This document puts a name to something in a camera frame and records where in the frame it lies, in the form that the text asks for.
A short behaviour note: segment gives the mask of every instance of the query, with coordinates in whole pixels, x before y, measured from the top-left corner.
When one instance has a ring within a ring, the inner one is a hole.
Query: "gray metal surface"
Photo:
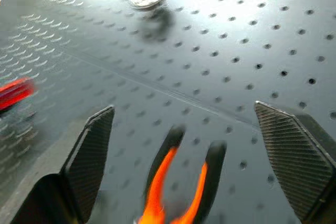
[[[39,135],[14,181],[80,112],[113,104],[101,186],[109,221],[141,214],[152,159],[169,128],[185,123],[165,184],[169,216],[193,197],[209,144],[225,140],[208,222],[299,223],[269,165],[253,105],[302,108],[336,137],[333,0],[166,3],[151,17],[128,0],[1,2],[0,79],[30,76],[39,88],[32,98]]]

